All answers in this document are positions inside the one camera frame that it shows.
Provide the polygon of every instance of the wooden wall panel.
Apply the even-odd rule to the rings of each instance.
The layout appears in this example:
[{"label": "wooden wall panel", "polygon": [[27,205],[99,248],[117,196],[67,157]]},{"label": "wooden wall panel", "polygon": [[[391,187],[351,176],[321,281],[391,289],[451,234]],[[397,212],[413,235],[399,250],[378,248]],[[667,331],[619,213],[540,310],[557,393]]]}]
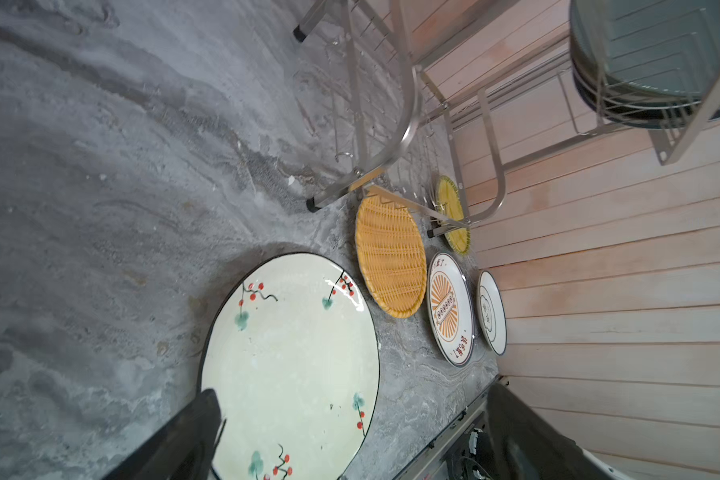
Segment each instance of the wooden wall panel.
[{"label": "wooden wall panel", "polygon": [[537,408],[565,436],[592,452],[622,452],[678,466],[720,473],[720,428],[651,422]]},{"label": "wooden wall panel", "polygon": [[720,197],[720,162],[472,230],[476,251]]},{"label": "wooden wall panel", "polygon": [[720,386],[720,343],[512,345],[506,376]]},{"label": "wooden wall panel", "polygon": [[509,194],[505,205],[495,216],[488,219],[488,224],[591,197],[608,190],[666,177],[717,161],[720,161],[720,126],[701,132],[682,161],[673,165],[663,167],[656,159],[654,149],[647,148],[599,164],[595,168],[586,168],[575,174]]},{"label": "wooden wall panel", "polygon": [[720,388],[508,377],[528,406],[720,427]]},{"label": "wooden wall panel", "polygon": [[[476,256],[481,268],[489,268],[719,225],[720,198],[715,198],[479,251]],[[475,242],[473,248],[480,245]]]},{"label": "wooden wall panel", "polygon": [[[414,50],[474,2],[409,9]],[[565,36],[568,2],[520,0],[430,78],[463,93]],[[563,88],[580,129],[594,126],[570,74]],[[576,134],[557,80],[493,117],[505,163]],[[496,195],[481,121],[455,143],[480,211]],[[472,239],[502,291],[510,389],[638,480],[720,480],[720,121],[668,167],[632,129],[511,172],[504,206]]]},{"label": "wooden wall panel", "polygon": [[596,453],[603,462],[635,480],[720,480],[720,474]]},{"label": "wooden wall panel", "polygon": [[458,94],[462,88],[468,88],[470,84],[479,82],[479,79],[487,72],[500,68],[509,59],[515,58],[515,55],[522,55],[522,52],[534,41],[544,38],[545,35],[554,35],[553,32],[556,32],[557,28],[567,28],[567,23],[568,1],[559,0],[530,22],[522,25],[480,54],[453,76],[438,83],[440,91],[446,98]]},{"label": "wooden wall panel", "polygon": [[720,262],[720,226],[490,269],[501,291]]},{"label": "wooden wall panel", "polygon": [[[469,137],[456,137],[457,149],[467,149],[471,143]],[[507,174],[507,192],[511,193],[523,188],[543,183],[563,175],[572,174],[584,168],[624,157],[651,146],[648,133],[636,128],[624,130],[562,154],[547,158],[526,168]],[[496,197],[496,180],[489,180],[467,189],[470,205],[492,200]]]},{"label": "wooden wall panel", "polygon": [[507,317],[720,304],[720,264],[612,276],[501,293]]},{"label": "wooden wall panel", "polygon": [[496,22],[493,22],[490,28],[483,28],[466,42],[456,47],[450,54],[433,63],[427,69],[427,74],[432,79],[432,82],[441,84],[469,62],[475,60],[480,54],[555,4],[556,1],[519,0],[517,4],[502,14]]},{"label": "wooden wall panel", "polygon": [[509,343],[720,342],[720,305],[509,319],[507,338]]}]

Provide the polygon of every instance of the black rubber foot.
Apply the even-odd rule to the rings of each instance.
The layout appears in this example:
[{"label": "black rubber foot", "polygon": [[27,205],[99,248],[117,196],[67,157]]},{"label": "black rubber foot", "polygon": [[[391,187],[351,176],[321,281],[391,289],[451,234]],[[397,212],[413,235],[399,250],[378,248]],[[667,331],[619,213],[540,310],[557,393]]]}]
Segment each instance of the black rubber foot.
[{"label": "black rubber foot", "polygon": [[315,206],[315,197],[309,197],[307,199],[307,210],[309,210],[312,213],[315,213],[318,210],[320,210],[319,206]]},{"label": "black rubber foot", "polygon": [[298,43],[304,43],[304,41],[307,40],[307,36],[302,32],[302,28],[299,25],[293,29],[293,36],[296,37]]}]

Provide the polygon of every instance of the small white plate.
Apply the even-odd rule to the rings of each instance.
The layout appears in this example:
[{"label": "small white plate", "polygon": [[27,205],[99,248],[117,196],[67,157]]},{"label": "small white plate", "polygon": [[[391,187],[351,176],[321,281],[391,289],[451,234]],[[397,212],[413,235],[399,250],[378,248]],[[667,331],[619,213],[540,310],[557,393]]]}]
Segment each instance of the small white plate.
[{"label": "small white plate", "polygon": [[480,274],[477,297],[480,328],[490,348],[496,355],[503,355],[507,349],[507,319],[504,318],[499,287],[488,272]]},{"label": "small white plate", "polygon": [[429,266],[427,312],[434,338],[445,358],[464,366],[472,356],[474,322],[467,280],[456,260],[437,254]]},{"label": "small white plate", "polygon": [[221,480],[341,476],[378,391],[376,333],[355,281],[319,255],[260,265],[211,325],[199,388],[221,407]]}]

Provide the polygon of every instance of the plate stack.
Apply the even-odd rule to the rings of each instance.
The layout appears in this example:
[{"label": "plate stack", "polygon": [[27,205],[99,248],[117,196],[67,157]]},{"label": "plate stack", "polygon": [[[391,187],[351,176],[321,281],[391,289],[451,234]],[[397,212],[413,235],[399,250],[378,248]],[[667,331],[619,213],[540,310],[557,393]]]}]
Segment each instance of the plate stack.
[{"label": "plate stack", "polygon": [[614,122],[684,128],[720,72],[720,0],[573,0],[570,28],[576,89]]}]

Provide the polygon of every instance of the woven basket tray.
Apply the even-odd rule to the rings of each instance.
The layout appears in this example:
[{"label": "woven basket tray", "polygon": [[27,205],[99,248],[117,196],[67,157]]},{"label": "woven basket tray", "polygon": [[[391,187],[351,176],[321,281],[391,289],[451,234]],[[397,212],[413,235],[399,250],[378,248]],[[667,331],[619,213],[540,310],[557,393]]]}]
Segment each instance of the woven basket tray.
[{"label": "woven basket tray", "polygon": [[[461,209],[461,201],[458,198],[456,184],[445,175],[440,177],[438,184],[438,210],[454,220],[462,220],[464,211]],[[472,243],[472,235],[466,228],[460,228],[445,235],[445,239],[454,252],[459,255],[469,253],[469,246]]]},{"label": "woven basket tray", "polygon": [[360,271],[384,312],[408,318],[427,292],[424,242],[408,209],[384,202],[377,195],[367,197],[358,210],[355,244]]}]

